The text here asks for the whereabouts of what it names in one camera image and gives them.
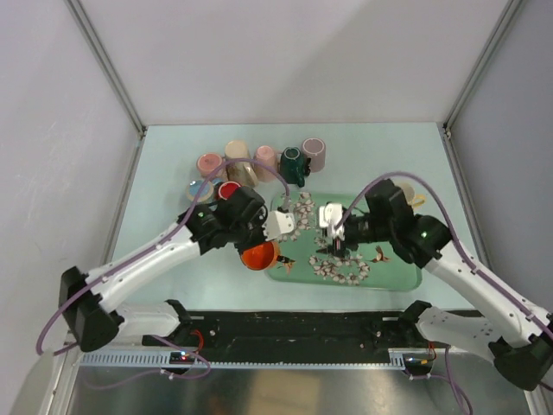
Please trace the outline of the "yellow mug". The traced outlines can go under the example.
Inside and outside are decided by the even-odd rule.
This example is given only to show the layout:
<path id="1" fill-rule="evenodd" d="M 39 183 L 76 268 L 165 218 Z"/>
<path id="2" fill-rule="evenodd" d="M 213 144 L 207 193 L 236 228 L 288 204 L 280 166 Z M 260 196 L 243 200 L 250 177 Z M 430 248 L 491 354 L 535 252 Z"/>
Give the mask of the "yellow mug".
<path id="1" fill-rule="evenodd" d="M 417 194 L 407 182 L 398 182 L 397 186 L 402 189 L 405 200 L 412 208 L 419 208 L 426 202 L 425 196 Z"/>

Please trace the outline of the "red mug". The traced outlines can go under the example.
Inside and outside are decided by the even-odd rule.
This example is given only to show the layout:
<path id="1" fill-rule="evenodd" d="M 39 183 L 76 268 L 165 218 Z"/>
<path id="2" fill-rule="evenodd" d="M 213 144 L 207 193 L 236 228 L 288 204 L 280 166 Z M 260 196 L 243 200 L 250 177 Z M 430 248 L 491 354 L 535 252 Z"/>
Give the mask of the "red mug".
<path id="1" fill-rule="evenodd" d="M 226 181 L 218 184 L 215 193 L 216 201 L 227 201 L 234 192 L 241 188 L 241 184 L 235 181 Z"/>

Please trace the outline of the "orange mug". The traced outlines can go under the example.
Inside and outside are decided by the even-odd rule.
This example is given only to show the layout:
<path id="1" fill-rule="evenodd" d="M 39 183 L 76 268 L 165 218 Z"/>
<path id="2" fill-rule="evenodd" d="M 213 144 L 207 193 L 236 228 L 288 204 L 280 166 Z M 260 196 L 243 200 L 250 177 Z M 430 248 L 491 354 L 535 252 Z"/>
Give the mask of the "orange mug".
<path id="1" fill-rule="evenodd" d="M 246 268 L 252 271 L 264 271 L 277 263 L 280 254 L 280 246 L 276 241 L 266 241 L 245 250 L 240 255 L 240 259 Z"/>

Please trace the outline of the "cream floral mug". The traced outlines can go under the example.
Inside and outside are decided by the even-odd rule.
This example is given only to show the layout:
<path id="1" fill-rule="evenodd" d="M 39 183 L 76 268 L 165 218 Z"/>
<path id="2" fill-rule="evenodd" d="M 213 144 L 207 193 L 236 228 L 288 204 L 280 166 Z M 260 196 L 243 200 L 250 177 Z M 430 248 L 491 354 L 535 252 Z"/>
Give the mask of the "cream floral mug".
<path id="1" fill-rule="evenodd" d="M 227 177 L 230 181 L 239 182 L 242 186 L 255 188 L 258 178 L 251 163 L 248 145 L 242 140 L 232 140 L 225 147 Z"/>

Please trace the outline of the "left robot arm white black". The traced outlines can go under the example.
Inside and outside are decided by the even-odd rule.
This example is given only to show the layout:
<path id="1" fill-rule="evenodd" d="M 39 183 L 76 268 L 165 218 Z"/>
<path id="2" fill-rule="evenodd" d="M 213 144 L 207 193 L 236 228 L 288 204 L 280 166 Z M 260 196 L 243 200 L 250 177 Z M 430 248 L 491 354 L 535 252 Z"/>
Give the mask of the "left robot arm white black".
<path id="1" fill-rule="evenodd" d="M 228 244 L 244 252 L 293 230 L 290 214 L 269 210 L 248 187 L 226 200 L 189 207 L 159 237 L 119 260 L 88 272 L 72 267 L 60 278 L 60 308 L 83 352 L 119 336 L 157 335 L 185 343 L 192 325 L 175 300 L 157 306 L 126 306 L 125 300 L 171 268 Z"/>

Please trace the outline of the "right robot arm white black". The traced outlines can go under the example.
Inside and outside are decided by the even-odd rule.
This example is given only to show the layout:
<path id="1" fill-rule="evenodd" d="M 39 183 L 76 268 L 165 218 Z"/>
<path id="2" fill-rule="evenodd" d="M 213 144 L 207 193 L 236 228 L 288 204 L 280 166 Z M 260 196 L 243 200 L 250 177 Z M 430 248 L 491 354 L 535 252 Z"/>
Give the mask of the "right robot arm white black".
<path id="1" fill-rule="evenodd" d="M 552 314 L 517 293 L 469 253 L 449 217 L 416 213 L 390 179 L 375 180 L 357 196 L 368 211 L 327 203 L 318 227 L 331 239 L 328 251 L 343 256 L 361 244 L 387 242 L 405 263 L 439 278 L 478 312 L 457 316 L 417 300 L 402 314 L 401 340 L 460 348 L 489 361 L 514 386 L 533 391 L 552 367 Z"/>

